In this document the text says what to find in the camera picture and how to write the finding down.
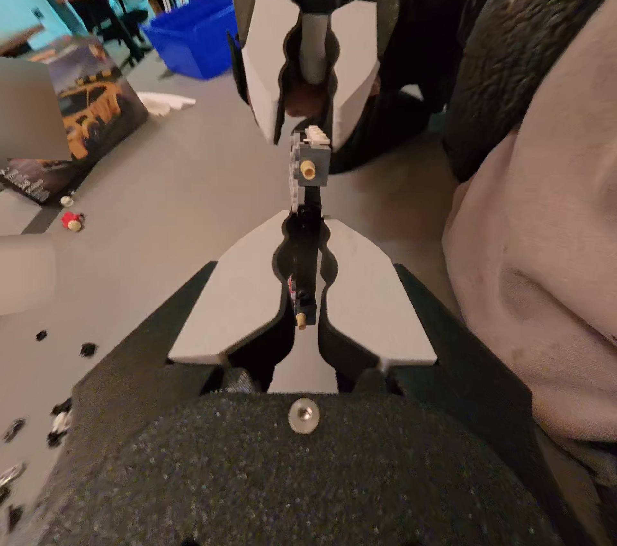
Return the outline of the grey desk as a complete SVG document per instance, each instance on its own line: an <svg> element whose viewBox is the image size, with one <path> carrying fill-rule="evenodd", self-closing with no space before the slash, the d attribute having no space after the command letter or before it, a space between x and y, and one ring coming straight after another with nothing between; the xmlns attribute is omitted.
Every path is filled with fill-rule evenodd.
<svg viewBox="0 0 617 546"><path fill-rule="evenodd" d="M80 233L55 219L54 295L42 308L1 317L1 473L27 462L6 502L25 505L3 545L27 543L25 528L64 446L49 449L52 407L206 263L289 209L288 136L269 146L227 73L211 81L167 75L149 56L128 75L136 91L176 94L196 105L151 118L106 156L76 193L86 217ZM410 270L455 314L441 238L455 180L436 134L329 179L326 215L339 219ZM80 356L91 342L97 352ZM301 332L276 367L270 393L334 392L335 373L320 356L317 330Z"/></svg>

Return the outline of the person's beige shirt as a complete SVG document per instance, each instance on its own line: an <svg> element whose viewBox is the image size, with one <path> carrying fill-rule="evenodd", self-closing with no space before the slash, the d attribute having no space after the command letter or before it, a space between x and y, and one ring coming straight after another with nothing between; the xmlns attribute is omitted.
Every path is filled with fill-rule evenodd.
<svg viewBox="0 0 617 546"><path fill-rule="evenodd" d="M467 327L557 444L616 486L616 0L455 192L443 234Z"/></svg>

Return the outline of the dark grey toy axle brick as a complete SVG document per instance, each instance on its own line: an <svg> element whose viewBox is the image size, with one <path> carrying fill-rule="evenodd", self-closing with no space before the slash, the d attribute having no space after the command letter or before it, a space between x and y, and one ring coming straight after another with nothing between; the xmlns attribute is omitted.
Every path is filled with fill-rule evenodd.
<svg viewBox="0 0 617 546"><path fill-rule="evenodd" d="M311 146L310 144L300 143L294 151L294 177L300 187L326 187L329 180L329 165L331 149L328 146ZM311 180L303 179L299 165L305 160L311 160L316 167L316 177Z"/></svg>

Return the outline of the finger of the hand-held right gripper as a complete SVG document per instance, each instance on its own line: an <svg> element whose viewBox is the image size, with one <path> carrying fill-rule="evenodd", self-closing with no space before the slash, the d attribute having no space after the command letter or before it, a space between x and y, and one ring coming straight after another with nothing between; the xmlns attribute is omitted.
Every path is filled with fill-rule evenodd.
<svg viewBox="0 0 617 546"><path fill-rule="evenodd" d="M299 17L300 9L291 0L255 0L242 48L249 105L266 142L274 146L282 129L287 44Z"/></svg>
<svg viewBox="0 0 617 546"><path fill-rule="evenodd" d="M335 10L330 23L338 45L331 145L338 151L357 126L379 70L376 3L352 1Z"/></svg>

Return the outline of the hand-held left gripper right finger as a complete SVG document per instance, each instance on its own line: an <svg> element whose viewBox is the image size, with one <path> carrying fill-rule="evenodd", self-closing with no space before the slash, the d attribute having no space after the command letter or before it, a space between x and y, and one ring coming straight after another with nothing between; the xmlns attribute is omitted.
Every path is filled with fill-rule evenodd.
<svg viewBox="0 0 617 546"><path fill-rule="evenodd" d="M321 229L318 344L332 367L433 366L436 352L393 264L341 221Z"/></svg>

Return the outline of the dark toy brick assembly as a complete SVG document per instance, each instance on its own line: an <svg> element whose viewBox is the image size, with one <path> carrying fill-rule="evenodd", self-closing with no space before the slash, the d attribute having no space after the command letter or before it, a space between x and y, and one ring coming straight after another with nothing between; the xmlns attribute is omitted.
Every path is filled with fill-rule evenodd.
<svg viewBox="0 0 617 546"><path fill-rule="evenodd" d="M288 277L297 328L313 326L317 317L316 279L321 233L321 188L300 187L294 177L294 151L300 143L328 146L332 143L317 125L297 127L290 138L289 191L291 198L292 268Z"/></svg>

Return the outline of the black toy set box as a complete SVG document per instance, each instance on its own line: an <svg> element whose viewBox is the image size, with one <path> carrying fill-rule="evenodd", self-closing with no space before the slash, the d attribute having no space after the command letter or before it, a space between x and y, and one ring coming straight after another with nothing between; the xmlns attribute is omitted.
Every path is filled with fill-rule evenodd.
<svg viewBox="0 0 617 546"><path fill-rule="evenodd" d="M118 64L94 36L62 36L38 50L10 57L45 66L64 122L69 159L8 158L1 189L40 205L75 190L94 166L139 129L148 110Z"/></svg>

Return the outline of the torn white paper bag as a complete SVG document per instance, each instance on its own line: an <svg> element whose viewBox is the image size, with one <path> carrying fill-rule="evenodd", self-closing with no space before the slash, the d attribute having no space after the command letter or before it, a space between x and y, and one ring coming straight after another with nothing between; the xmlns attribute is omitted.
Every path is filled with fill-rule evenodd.
<svg viewBox="0 0 617 546"><path fill-rule="evenodd" d="M165 117L172 111L180 111L196 105L196 99L175 94L137 92L143 106L150 115Z"/></svg>

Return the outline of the blue plastic bin, far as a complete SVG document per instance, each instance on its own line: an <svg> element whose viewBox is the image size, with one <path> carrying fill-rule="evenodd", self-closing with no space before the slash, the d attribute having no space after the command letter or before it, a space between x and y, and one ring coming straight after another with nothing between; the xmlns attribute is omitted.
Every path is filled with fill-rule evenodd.
<svg viewBox="0 0 617 546"><path fill-rule="evenodd" d="M233 0L190 0L141 26L167 69L189 78L217 78L232 67L228 35L237 34Z"/></svg>

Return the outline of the scattered small toy bricks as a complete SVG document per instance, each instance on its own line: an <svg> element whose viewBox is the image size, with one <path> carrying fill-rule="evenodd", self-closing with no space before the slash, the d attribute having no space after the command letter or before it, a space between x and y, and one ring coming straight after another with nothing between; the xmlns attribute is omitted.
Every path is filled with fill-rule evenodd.
<svg viewBox="0 0 617 546"><path fill-rule="evenodd" d="M81 346L80 356L83 358L91 358L97 352L97 345L91 342L84 343ZM72 426L72 397L67 398L63 403L59 403L54 406L50 412L53 421L51 422L49 433L46 438L46 445L50 449L59 447L69 432ZM25 426L25 419L20 418L13 422L10 428L5 432L3 440L5 443L9 443L15 439L19 431ZM13 465L7 468L1 473L1 504L10 497L11 488L21 475L27 469L27 462L21 462L21 464ZM6 529L7 534L10 535L15 527L18 525L25 511L25 505L13 505L10 504L7 509Z"/></svg>

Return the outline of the person's black fleece jacket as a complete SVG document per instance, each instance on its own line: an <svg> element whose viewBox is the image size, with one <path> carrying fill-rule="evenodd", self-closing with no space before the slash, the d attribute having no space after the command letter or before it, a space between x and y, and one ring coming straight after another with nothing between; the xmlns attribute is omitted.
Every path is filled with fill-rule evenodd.
<svg viewBox="0 0 617 546"><path fill-rule="evenodd" d="M520 126L552 66L605 0L467 0L443 148L461 184Z"/></svg>

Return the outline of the person's right hand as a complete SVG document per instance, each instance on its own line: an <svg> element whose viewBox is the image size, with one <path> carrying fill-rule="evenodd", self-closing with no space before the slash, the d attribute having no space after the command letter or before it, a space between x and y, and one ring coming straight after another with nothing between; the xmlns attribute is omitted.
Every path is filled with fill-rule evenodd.
<svg viewBox="0 0 617 546"><path fill-rule="evenodd" d="M313 85L304 79L294 79L284 96L284 111L292 118L319 118L328 108L328 103L326 81Z"/></svg>

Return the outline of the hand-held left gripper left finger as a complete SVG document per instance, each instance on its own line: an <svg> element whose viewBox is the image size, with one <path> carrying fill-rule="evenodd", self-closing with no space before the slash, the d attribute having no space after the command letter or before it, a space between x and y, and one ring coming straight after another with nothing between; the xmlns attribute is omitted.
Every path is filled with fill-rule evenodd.
<svg viewBox="0 0 617 546"><path fill-rule="evenodd" d="M280 211L221 256L168 353L174 363L231 365L232 354L285 311L287 290L274 271L289 211Z"/></svg>

